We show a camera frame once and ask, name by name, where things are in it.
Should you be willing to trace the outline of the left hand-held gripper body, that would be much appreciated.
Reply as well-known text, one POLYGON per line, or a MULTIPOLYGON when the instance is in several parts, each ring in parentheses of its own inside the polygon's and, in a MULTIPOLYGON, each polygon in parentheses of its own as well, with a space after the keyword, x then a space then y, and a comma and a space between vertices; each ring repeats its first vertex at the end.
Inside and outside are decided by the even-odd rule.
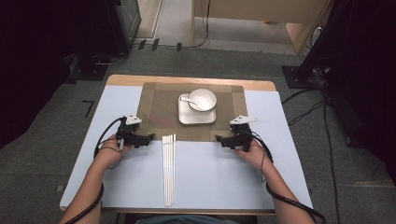
POLYGON ((142 135, 137 135, 139 124, 142 120, 136 116, 122 117, 120 119, 120 126, 116 132, 116 138, 119 141, 120 147, 123 145, 133 146, 135 142, 142 141, 142 135))

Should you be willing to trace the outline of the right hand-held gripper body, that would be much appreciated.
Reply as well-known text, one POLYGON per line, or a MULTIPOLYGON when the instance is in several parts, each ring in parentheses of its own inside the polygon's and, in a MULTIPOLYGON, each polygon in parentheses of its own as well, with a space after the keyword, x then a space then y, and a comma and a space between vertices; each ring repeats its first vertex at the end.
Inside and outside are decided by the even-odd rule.
POLYGON ((241 147, 243 151, 249 152, 250 142, 253 140, 253 134, 249 127, 249 123, 252 121, 257 121, 257 119, 243 115, 239 115, 230 121, 231 132, 233 133, 231 149, 241 147))

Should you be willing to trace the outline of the person's right hand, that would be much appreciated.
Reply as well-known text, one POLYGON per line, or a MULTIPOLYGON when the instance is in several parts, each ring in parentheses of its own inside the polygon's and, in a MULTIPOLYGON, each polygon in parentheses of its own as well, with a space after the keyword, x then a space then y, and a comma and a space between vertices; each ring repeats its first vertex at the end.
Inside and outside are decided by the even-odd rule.
POLYGON ((234 152, 244 161, 263 173, 266 173, 274 167, 264 152, 264 149, 256 140, 250 143, 249 152, 240 149, 236 149, 234 152))

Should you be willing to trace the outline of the person's left hand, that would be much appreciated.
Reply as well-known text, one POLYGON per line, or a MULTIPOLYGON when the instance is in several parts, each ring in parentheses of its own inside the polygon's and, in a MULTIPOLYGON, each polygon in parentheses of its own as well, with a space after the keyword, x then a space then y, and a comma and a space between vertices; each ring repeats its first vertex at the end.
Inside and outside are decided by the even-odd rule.
POLYGON ((127 154, 130 148, 131 145, 123 145, 120 148, 116 135, 112 134, 100 146, 95 160, 105 168, 114 167, 127 154))

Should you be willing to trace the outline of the brown woven placemat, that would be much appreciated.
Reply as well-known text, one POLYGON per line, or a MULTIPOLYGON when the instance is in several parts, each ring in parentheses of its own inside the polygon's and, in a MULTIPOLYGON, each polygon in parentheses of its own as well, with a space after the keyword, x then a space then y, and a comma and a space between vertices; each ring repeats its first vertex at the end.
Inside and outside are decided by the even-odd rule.
POLYGON ((193 84, 193 83, 145 83, 140 96, 137 116, 142 119, 137 133, 154 133, 155 140, 175 134, 179 141, 215 142, 215 135, 230 136, 230 121, 239 115, 248 114, 244 88, 235 85, 193 84), (191 91, 206 89, 215 93, 217 104, 213 122, 188 122, 179 120, 179 96, 191 91))

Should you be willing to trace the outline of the white table cover sheet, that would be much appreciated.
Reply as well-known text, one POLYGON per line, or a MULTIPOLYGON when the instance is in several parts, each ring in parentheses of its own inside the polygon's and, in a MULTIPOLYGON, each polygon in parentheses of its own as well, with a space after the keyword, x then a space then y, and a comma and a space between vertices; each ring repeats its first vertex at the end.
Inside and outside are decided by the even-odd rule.
MULTIPOLYGON (((92 163, 100 136, 110 136, 115 120, 136 112, 141 90, 136 86, 105 87, 79 152, 60 206, 66 208, 92 163)), ((276 91, 246 91, 250 127, 269 147, 274 165, 298 200, 311 204, 304 172, 276 91)), ((106 172, 102 198, 106 209, 163 209, 163 156, 160 140, 129 151, 106 172)), ((261 175, 233 151, 217 142, 177 142, 174 208, 194 210, 269 211, 271 196, 261 175)))

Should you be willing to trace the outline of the white square plate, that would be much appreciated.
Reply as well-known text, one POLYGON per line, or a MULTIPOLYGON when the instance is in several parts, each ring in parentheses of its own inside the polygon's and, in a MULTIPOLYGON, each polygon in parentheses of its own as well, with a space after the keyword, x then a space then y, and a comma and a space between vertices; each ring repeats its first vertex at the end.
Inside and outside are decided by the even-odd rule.
POLYGON ((197 111, 188 102, 182 101, 182 98, 187 96, 188 94, 185 93, 178 97, 178 120, 182 124, 210 124, 216 120, 217 114, 215 109, 204 112, 197 111))

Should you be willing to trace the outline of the white bowl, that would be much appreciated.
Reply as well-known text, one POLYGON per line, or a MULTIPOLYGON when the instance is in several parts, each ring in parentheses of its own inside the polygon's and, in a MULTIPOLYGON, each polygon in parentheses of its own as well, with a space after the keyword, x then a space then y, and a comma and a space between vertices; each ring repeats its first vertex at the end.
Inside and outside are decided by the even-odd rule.
POLYGON ((192 100, 190 107, 197 111, 209 111, 217 104, 217 97, 213 91, 197 89, 189 93, 188 98, 192 100))

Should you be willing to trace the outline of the white spoon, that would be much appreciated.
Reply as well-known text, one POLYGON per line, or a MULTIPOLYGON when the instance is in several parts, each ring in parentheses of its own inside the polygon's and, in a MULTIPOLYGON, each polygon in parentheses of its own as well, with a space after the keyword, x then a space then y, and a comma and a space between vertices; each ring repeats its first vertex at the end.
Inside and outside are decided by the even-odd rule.
POLYGON ((201 111, 204 110, 203 108, 201 108, 201 107, 199 106, 198 103, 194 102, 192 99, 190 99, 190 98, 188 98, 188 97, 180 97, 180 100, 183 101, 183 102, 188 102, 188 103, 192 103, 192 104, 196 105, 196 107, 197 107, 199 110, 201 110, 201 111))

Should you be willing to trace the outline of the black stand base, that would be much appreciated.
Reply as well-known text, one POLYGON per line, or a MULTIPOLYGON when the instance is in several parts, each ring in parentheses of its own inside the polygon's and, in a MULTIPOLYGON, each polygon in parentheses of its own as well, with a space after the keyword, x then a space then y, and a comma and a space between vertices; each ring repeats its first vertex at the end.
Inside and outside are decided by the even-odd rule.
POLYGON ((72 80, 102 81, 107 70, 107 65, 97 64, 91 59, 81 56, 78 57, 69 78, 72 80))

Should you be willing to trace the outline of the person's blue-grey clothing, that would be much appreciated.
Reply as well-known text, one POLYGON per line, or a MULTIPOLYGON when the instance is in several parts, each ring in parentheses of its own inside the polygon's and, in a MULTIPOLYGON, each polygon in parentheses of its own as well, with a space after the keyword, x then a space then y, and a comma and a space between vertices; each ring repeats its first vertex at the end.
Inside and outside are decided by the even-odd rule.
POLYGON ((203 215, 170 215, 142 218, 135 224, 229 224, 226 220, 203 215))

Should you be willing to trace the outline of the black cabinet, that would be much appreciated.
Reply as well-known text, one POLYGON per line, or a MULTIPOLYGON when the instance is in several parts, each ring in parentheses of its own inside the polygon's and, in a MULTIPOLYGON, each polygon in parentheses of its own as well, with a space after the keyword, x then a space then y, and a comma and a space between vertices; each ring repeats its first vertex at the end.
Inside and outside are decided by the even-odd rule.
POLYGON ((119 54, 127 54, 134 43, 141 16, 137 0, 106 0, 119 54))

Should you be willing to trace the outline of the black curtain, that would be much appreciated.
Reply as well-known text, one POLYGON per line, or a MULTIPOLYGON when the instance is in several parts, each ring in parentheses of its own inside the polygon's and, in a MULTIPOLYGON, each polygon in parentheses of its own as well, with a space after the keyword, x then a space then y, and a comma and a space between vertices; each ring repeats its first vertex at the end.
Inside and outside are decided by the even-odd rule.
POLYGON ((352 112, 349 144, 376 155, 396 185, 396 0, 352 0, 328 80, 352 112))
POLYGON ((92 63, 82 34, 97 0, 0 0, 0 149, 24 134, 70 74, 92 63))

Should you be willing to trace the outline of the light wooden desk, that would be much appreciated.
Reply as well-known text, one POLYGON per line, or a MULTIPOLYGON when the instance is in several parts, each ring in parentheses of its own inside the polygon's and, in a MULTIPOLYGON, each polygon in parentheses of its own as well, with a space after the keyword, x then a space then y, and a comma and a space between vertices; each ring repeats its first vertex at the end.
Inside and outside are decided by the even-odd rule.
POLYGON ((330 10, 332 0, 192 0, 191 23, 195 17, 273 21, 285 24, 297 53, 303 50, 316 26, 330 10))

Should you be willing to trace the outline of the black stand with slanted post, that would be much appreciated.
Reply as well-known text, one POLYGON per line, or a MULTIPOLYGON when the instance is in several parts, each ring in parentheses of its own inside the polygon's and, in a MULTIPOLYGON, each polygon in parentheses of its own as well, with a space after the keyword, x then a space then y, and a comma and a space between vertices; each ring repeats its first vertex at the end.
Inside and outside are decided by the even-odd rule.
POLYGON ((282 66, 290 89, 317 89, 314 68, 331 62, 347 42, 350 17, 356 0, 335 0, 330 18, 300 66, 282 66))

